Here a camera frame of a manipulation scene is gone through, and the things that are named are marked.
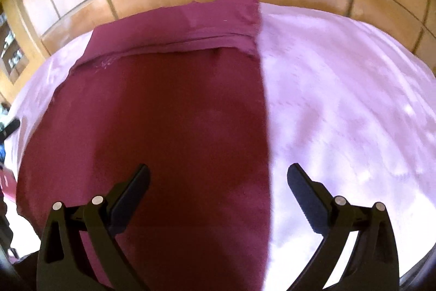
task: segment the pink bedsheet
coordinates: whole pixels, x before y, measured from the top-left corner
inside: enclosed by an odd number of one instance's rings
[[[321,240],[287,187],[293,162],[352,204],[386,204],[403,274],[436,242],[433,74],[368,24],[268,4],[261,14],[272,199],[264,290],[288,288]],[[6,166],[15,173],[54,90],[89,37],[47,60],[12,105],[10,115],[22,120],[19,134],[6,141]],[[344,260],[339,264],[343,268]]]

